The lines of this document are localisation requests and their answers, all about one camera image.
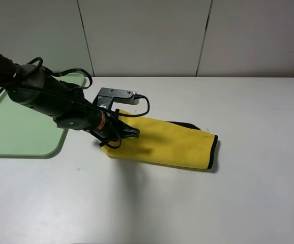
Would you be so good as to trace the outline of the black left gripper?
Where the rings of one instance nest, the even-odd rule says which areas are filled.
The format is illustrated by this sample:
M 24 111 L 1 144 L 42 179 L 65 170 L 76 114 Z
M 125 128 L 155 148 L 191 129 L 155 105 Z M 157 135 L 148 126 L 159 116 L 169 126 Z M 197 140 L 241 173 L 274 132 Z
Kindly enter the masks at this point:
M 104 116 L 103 138 L 118 139 L 118 138 L 138 138 L 140 130 L 120 120 L 117 115 Z

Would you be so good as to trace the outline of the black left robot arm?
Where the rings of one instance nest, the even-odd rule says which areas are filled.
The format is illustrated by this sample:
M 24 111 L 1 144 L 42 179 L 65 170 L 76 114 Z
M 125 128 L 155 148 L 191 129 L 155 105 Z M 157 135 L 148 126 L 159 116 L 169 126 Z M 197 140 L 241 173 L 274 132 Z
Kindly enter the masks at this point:
M 118 111 L 89 102 L 84 86 L 57 80 L 61 76 L 44 67 L 40 57 L 19 65 L 0 54 L 0 94 L 6 91 L 13 102 L 51 117 L 58 128 L 85 131 L 101 141 L 139 136 Z

